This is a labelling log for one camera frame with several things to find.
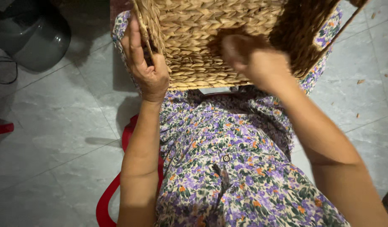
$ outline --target forearm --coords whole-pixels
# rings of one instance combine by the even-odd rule
[[[142,101],[138,121],[122,161],[125,177],[157,172],[160,108],[161,104]]]
[[[118,226],[152,226],[155,221],[160,107],[142,101],[122,160]]]
[[[277,93],[311,164],[318,189],[353,226],[388,226],[368,170],[351,142],[294,80]]]
[[[338,127],[303,93],[295,80],[283,80],[277,92],[311,164],[362,164],[357,151]]]

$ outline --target red plastic chair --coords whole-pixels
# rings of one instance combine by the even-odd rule
[[[8,124],[1,124],[0,125],[0,134],[12,132],[15,130],[15,126],[13,123],[8,123]]]
[[[135,125],[138,121],[138,114],[131,117],[130,123],[124,128],[122,133],[122,149],[126,150],[129,142],[129,138],[134,131]],[[159,156],[158,163],[158,175],[159,175],[159,183],[158,183],[158,191],[161,188],[163,181],[163,159]],[[120,186],[120,174],[116,176],[116,178],[110,183],[107,189],[104,191],[103,195],[99,199],[96,207],[96,219],[97,223],[99,223],[100,227],[116,227],[116,223],[111,219],[108,214],[108,204],[110,203],[110,199],[113,194],[116,192],[117,188]]]

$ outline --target wrist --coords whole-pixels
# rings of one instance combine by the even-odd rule
[[[272,82],[270,92],[280,99],[300,90],[297,79],[290,74],[275,76],[275,80]]]
[[[153,105],[161,105],[165,99],[166,93],[150,93],[143,91],[142,101],[146,101]]]
[[[141,110],[155,110],[157,112],[160,111],[162,107],[162,101],[151,101],[147,99],[142,99]]]
[[[292,81],[282,83],[281,89],[276,91],[274,96],[279,98],[285,108],[296,104],[303,97],[307,98],[295,78]]]

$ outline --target red plastic stool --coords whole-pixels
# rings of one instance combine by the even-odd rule
[[[130,123],[124,128],[122,132],[122,149],[126,150],[129,142],[129,138],[134,131],[134,128],[138,121],[138,114],[131,117]],[[158,191],[161,188],[163,181],[163,159],[159,156],[158,163],[158,175],[159,175],[159,183],[158,183]],[[116,176],[116,178],[110,183],[107,189],[104,191],[103,195],[99,199],[96,207],[96,219],[97,223],[99,223],[100,227],[116,227],[116,223],[111,219],[108,214],[108,204],[110,203],[110,199],[113,194],[116,192],[117,188],[120,186],[120,174]]]

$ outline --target floral dress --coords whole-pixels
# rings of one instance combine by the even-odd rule
[[[129,11],[113,31],[120,40]],[[339,30],[337,8],[315,42]],[[324,56],[299,85],[308,95]],[[294,132],[280,101],[254,86],[237,95],[167,92],[160,114],[164,180],[155,226],[349,226],[343,215],[291,164]]]

